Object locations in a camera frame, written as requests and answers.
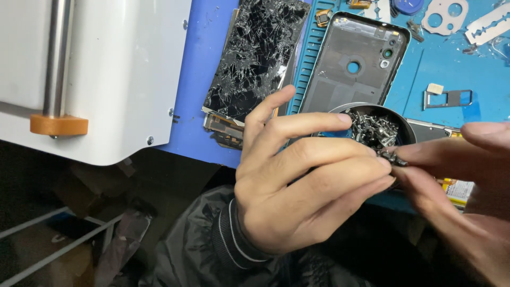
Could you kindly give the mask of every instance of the white stripe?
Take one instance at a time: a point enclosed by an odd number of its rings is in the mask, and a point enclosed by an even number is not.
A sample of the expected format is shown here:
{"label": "white stripe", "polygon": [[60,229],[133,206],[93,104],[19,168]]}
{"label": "white stripe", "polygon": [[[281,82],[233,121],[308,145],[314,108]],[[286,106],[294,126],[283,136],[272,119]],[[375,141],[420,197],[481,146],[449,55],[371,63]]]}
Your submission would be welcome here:
{"label": "white stripe", "polygon": [[242,250],[241,248],[239,248],[239,246],[237,245],[237,242],[236,242],[236,237],[234,236],[234,229],[232,228],[232,215],[231,215],[231,206],[232,206],[232,200],[230,200],[230,203],[228,204],[228,217],[230,218],[230,230],[232,232],[232,238],[234,239],[234,244],[236,245],[236,248],[237,248],[237,251],[239,251],[239,253],[241,253],[244,258],[250,260],[250,261],[253,261],[253,262],[264,262],[264,261],[267,261],[267,260],[257,260],[257,259],[253,259],[251,258],[250,256],[246,255]]}
{"label": "white stripe", "polygon": [[235,265],[237,265],[237,267],[239,267],[241,269],[248,269],[248,268],[244,268],[244,267],[239,266],[239,264],[237,264],[237,262],[232,257],[232,254],[230,254],[230,251],[228,250],[228,247],[227,247],[226,242],[225,242],[225,238],[223,238],[223,234],[221,233],[221,211],[220,211],[220,215],[219,215],[219,218],[218,218],[218,228],[220,229],[221,240],[223,240],[223,245],[225,245],[226,252],[230,256],[230,259],[232,259],[232,261],[234,262]]}

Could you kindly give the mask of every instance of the jacket sleeve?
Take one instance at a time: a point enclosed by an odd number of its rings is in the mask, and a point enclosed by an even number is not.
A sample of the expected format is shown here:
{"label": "jacket sleeve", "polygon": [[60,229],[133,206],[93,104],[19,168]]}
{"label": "jacket sleeve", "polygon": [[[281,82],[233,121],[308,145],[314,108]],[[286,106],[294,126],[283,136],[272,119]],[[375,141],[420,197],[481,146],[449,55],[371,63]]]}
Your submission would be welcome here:
{"label": "jacket sleeve", "polygon": [[156,245],[156,258],[139,287],[276,286],[285,269],[241,232],[231,186],[197,198]]}

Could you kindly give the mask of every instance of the sim card tray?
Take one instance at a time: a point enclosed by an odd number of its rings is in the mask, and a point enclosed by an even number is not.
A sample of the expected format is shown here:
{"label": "sim card tray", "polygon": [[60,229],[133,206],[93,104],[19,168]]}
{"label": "sim card tray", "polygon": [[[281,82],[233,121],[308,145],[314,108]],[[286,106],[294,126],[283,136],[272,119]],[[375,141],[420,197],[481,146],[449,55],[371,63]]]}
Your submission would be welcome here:
{"label": "sim card tray", "polygon": [[[463,92],[469,92],[469,103],[462,104],[461,103],[461,94]],[[423,109],[427,108],[448,108],[448,107],[463,107],[469,106],[473,103],[473,90],[454,90],[454,91],[445,91],[446,94],[446,103],[440,105],[431,105],[430,104],[430,96],[436,95],[434,93],[425,91],[425,105],[423,105]]]}

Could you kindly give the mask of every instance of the white machine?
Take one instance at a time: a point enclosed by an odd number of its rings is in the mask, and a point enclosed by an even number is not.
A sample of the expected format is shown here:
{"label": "white machine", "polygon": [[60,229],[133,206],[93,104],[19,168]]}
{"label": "white machine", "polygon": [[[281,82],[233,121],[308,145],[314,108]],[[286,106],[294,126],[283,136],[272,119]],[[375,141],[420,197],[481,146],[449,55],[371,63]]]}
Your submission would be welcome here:
{"label": "white machine", "polygon": [[0,1],[0,139],[95,165],[168,143],[190,7]]}

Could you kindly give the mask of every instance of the shattered phone screen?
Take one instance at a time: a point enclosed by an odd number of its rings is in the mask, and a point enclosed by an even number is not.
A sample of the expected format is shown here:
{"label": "shattered phone screen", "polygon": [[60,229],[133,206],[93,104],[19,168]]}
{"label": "shattered phone screen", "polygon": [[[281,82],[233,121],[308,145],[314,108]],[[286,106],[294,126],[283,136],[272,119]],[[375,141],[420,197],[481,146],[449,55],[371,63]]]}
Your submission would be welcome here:
{"label": "shattered phone screen", "polygon": [[299,112],[330,112],[356,102],[382,105],[410,37],[399,26],[336,13]]}
{"label": "shattered phone screen", "polygon": [[297,0],[245,0],[203,107],[244,122],[278,88],[310,5]]}

